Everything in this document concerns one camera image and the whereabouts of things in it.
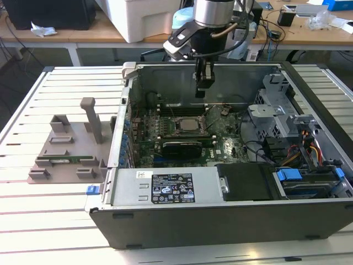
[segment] green circuit board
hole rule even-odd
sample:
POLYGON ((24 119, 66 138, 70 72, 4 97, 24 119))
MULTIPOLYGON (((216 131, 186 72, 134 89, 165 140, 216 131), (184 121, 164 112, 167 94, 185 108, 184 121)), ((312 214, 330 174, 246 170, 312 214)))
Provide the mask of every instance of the green circuit board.
POLYGON ((159 146, 161 141, 166 139, 158 139, 163 135, 165 137, 175 133, 178 126, 175 121, 180 117, 159 116, 158 113, 152 111, 145 115, 141 120, 141 130, 145 133, 142 139, 136 139, 138 143, 138 159, 136 166, 140 168, 152 167, 202 167, 214 166, 217 163, 236 163, 249 162, 249 157, 243 145, 240 143, 237 124, 239 115, 237 113, 229 113, 222 116, 221 112, 224 107, 213 107, 202 120, 202 126, 209 126, 204 130, 202 136, 194 135, 193 132, 183 134, 183 141, 199 141, 206 144, 206 148, 202 148, 202 153, 199 158, 193 160, 169 160, 161 155, 159 146))

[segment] yellow wire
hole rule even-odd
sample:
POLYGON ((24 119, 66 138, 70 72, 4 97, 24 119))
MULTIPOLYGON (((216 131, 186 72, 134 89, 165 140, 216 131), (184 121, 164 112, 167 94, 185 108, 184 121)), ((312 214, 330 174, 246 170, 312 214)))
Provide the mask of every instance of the yellow wire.
POLYGON ((317 150, 314 146, 311 146, 310 148, 313 149, 313 150, 315 150, 316 158, 318 159, 318 163, 320 163, 320 162, 319 162, 319 152, 318 152, 318 150, 317 150))
POLYGON ((284 166, 285 164, 288 164, 292 162, 294 159, 296 159, 300 155, 300 152, 296 153, 292 158, 288 159, 286 162, 284 162, 281 166, 284 166))

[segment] regulatory label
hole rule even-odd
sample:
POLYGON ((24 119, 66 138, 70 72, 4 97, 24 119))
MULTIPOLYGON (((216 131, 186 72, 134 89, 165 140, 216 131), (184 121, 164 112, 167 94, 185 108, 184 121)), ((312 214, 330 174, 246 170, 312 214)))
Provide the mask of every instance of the regulatory label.
POLYGON ((152 175, 152 196, 154 204, 194 203, 194 183, 192 174, 152 175))
POLYGON ((136 178, 152 178, 153 171, 137 171, 136 178))

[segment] white box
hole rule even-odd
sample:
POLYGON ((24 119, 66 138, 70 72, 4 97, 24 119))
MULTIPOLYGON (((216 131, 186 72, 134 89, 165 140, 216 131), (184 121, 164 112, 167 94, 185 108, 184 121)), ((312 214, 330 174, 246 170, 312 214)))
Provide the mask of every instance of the white box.
POLYGON ((343 25, 342 30, 345 30, 349 34, 353 33, 353 26, 351 26, 353 20, 348 21, 346 24, 343 25))
POLYGON ((172 32, 179 0, 96 0, 128 43, 172 32))

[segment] motherboard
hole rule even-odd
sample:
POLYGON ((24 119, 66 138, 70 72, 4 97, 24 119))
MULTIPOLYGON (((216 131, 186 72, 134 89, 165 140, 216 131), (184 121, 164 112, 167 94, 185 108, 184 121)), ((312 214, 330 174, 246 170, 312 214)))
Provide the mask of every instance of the motherboard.
POLYGON ((230 105, 159 107, 132 119, 136 167, 203 167, 249 162, 230 105))

